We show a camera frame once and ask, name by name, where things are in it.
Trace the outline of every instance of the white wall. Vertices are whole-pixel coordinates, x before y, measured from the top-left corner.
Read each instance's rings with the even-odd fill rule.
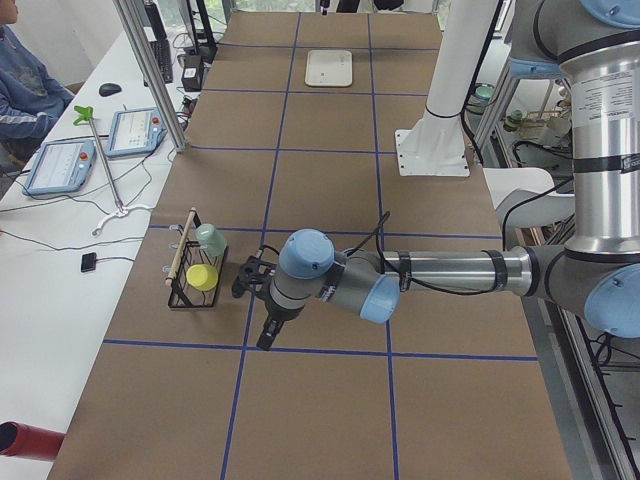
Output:
[[[18,0],[12,28],[63,84],[82,82],[122,25],[111,0]]]

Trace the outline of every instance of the blue tape line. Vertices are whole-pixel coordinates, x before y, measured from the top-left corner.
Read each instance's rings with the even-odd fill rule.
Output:
[[[254,297],[251,297],[249,303],[249,311],[247,313],[247,321],[244,328],[244,338],[242,340],[242,353],[240,355],[240,363],[238,364],[238,375],[236,377],[236,387],[233,391],[233,403],[231,404],[231,414],[229,416],[229,427],[227,429],[227,441],[224,447],[224,456],[222,458],[222,467],[220,468],[220,480],[224,480],[227,475],[227,467],[229,465],[229,455],[231,453],[231,442],[233,440],[233,429],[236,421],[236,412],[238,410],[238,400],[240,398],[240,387],[242,385],[242,374],[244,372],[244,361],[247,354],[247,342],[249,340],[249,330],[251,329],[251,317],[253,316],[253,306],[255,304]]]
[[[245,341],[248,342],[248,330],[245,332]],[[120,340],[104,339],[103,343],[112,345],[125,345],[132,347],[156,347],[156,348],[186,348],[203,350],[229,350],[261,352],[258,347],[240,345],[209,345],[206,343],[178,343],[178,342],[151,342],[145,340]],[[298,353],[305,355],[341,355],[352,357],[392,357],[392,358],[423,358],[435,360],[480,360],[495,362],[537,362],[538,357],[527,355],[474,355],[463,353],[420,353],[420,352],[391,352],[368,351],[368,350],[344,350],[344,349],[323,349],[323,348],[294,348],[294,347],[273,347],[272,352]]]
[[[375,87],[375,75],[373,70],[373,49],[371,44],[371,16],[367,15],[367,33],[369,40],[369,69],[371,73],[371,110],[373,115],[373,138],[375,141],[376,149],[376,183],[378,189],[378,218],[382,218],[383,201],[382,201],[382,174],[380,171],[380,154],[377,153],[379,148],[378,142],[378,121],[376,114],[376,87]],[[384,234],[382,235],[382,249],[384,250]],[[393,383],[393,347],[391,344],[391,322],[387,322],[385,325],[387,335],[387,372],[389,376],[389,415],[391,421],[391,446],[393,456],[393,478],[399,480],[400,478],[400,462],[398,458],[398,435],[396,426],[396,396],[395,385]]]
[[[294,65],[294,58],[295,58],[295,51],[296,51],[296,43],[298,42],[298,34],[300,32],[300,21],[302,19],[302,15],[298,14],[298,22],[296,25],[296,34],[295,34],[295,39],[293,42],[293,54],[291,55],[291,63],[289,64],[289,78],[287,79],[287,93],[285,93],[285,97],[284,97],[284,105],[282,106],[282,116],[280,119],[280,131],[278,133],[278,143],[277,143],[277,149],[275,152],[275,156],[273,159],[273,170],[271,172],[271,181],[270,181],[270,185],[269,185],[269,194],[267,196],[267,205],[265,207],[265,212],[264,212],[264,221],[262,224],[262,233],[261,233],[261,237],[260,237],[260,243],[264,243],[264,238],[266,235],[266,228],[267,228],[267,222],[269,220],[269,210],[271,207],[271,196],[273,194],[273,186],[275,183],[275,176],[276,176],[276,171],[278,168],[278,155],[280,153],[279,151],[279,147],[280,147],[280,143],[282,141],[282,131],[284,130],[284,119],[285,119],[285,115],[287,112],[287,101],[289,98],[289,87],[291,86],[291,76],[292,76],[292,72],[293,72],[293,65]],[[240,398],[240,385],[242,383],[242,373],[244,370],[244,360],[246,357],[246,352],[247,352],[247,342],[249,340],[249,330],[250,330],[250,326],[251,326],[251,317],[252,317],[252,313],[253,313],[253,305],[255,302],[255,298],[252,297],[251,298],[251,303],[249,305],[249,312],[247,315],[247,324],[245,327],[245,334],[244,334],[244,339],[243,339],[243,349],[242,349],[242,355],[240,356],[240,365],[238,366],[238,378],[236,380],[236,389],[234,392],[234,396],[233,396],[233,406],[231,407],[231,417],[229,418],[229,429],[227,431],[227,443],[225,446],[225,451],[224,451],[224,459],[222,462],[222,469],[220,471],[220,480],[225,480],[226,474],[227,474],[227,466],[228,466],[228,462],[229,462],[229,454],[231,451],[231,441],[233,439],[233,430],[234,430],[234,426],[235,426],[235,418],[236,418],[236,411],[237,411],[237,406],[238,406],[238,401]]]
[[[309,50],[335,50],[335,49],[343,49],[343,50],[371,50],[371,46],[368,47],[351,47],[351,46],[334,46],[327,47],[326,45],[305,45],[303,47],[289,46],[289,45],[247,45],[245,43],[227,43],[227,42],[218,42],[218,46],[228,46],[228,47],[240,47],[240,48],[299,48],[299,49],[309,49]],[[420,48],[420,47],[376,47],[373,50],[400,50],[400,51],[409,51],[409,52],[438,52],[440,48]]]
[[[110,345],[128,345],[135,347],[169,347],[169,348],[192,348],[204,350],[234,350],[240,351],[240,345],[210,345],[206,343],[177,343],[177,342],[150,342],[145,340],[119,340],[115,338],[105,338],[102,343]]]
[[[466,355],[455,353],[394,353],[396,358],[433,358],[439,360],[482,360],[500,362],[537,362],[538,357],[511,355]]]
[[[202,92],[214,92],[214,93],[278,93],[280,95],[287,93],[287,90],[257,90],[250,88],[203,88]],[[290,90],[288,93],[295,93],[298,95],[359,95],[368,96],[371,92],[329,92],[329,91],[308,91],[308,90]],[[379,97],[426,97],[424,93],[375,93]]]
[[[395,152],[376,152],[373,150],[324,150],[320,148],[244,148],[244,147],[209,147],[205,145],[192,145],[191,148],[196,150],[229,150],[229,151],[258,151],[258,152],[302,152],[302,153],[366,153],[373,155],[375,153],[392,155]]]
[[[153,224],[149,225],[149,229],[166,230],[169,225]],[[217,227],[220,230],[227,232],[249,232],[257,233],[294,233],[297,230],[286,228],[247,228],[247,227]],[[353,236],[366,236],[371,232],[348,232],[348,231],[335,231],[327,230],[323,231],[327,235],[353,235]],[[460,240],[500,240],[500,235],[474,235],[474,234],[457,234],[457,233],[386,233],[385,237],[407,237],[407,238],[453,238]]]

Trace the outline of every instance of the robotic arm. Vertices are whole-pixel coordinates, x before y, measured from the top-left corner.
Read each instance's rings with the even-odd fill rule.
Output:
[[[514,76],[564,74],[572,83],[574,237],[509,252],[375,254],[338,252],[321,232],[298,231],[277,265],[263,262],[260,250],[234,283],[234,296],[251,290],[266,304],[259,347],[268,350],[312,296],[382,323],[409,288],[509,290],[554,302],[613,335],[640,337],[640,4],[520,0],[511,56]]]

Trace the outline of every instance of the blue jacket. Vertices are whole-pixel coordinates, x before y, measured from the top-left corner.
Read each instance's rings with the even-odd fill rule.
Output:
[[[72,99],[5,26],[0,40],[0,141],[46,136]]]

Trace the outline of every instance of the small black device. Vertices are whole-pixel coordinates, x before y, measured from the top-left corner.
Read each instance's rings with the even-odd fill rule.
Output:
[[[98,93],[101,97],[108,97],[110,95],[113,95],[114,93],[118,93],[121,91],[122,87],[117,83],[103,83],[98,89]]]
[[[195,0],[198,7],[197,12],[193,10],[193,0],[178,0],[178,9],[180,16],[187,28],[187,35],[191,39],[192,49],[188,53],[200,55],[202,60],[207,63],[213,62],[218,51],[215,38],[213,38],[213,30],[211,22],[209,22],[209,14],[204,0]],[[198,14],[202,28],[196,28],[194,13]]]
[[[98,262],[98,254],[96,252],[85,253],[82,256],[80,262],[80,271],[82,273],[92,272],[96,269],[96,263]]]
[[[164,83],[173,82],[173,65],[171,61],[171,45],[167,39],[167,32],[164,29],[162,18],[158,6],[153,0],[144,0],[144,11],[149,18],[155,41],[149,42],[153,56],[158,63],[158,68],[162,74]]]
[[[185,92],[199,92],[202,89],[204,63],[200,55],[187,55],[182,70],[182,86]]]

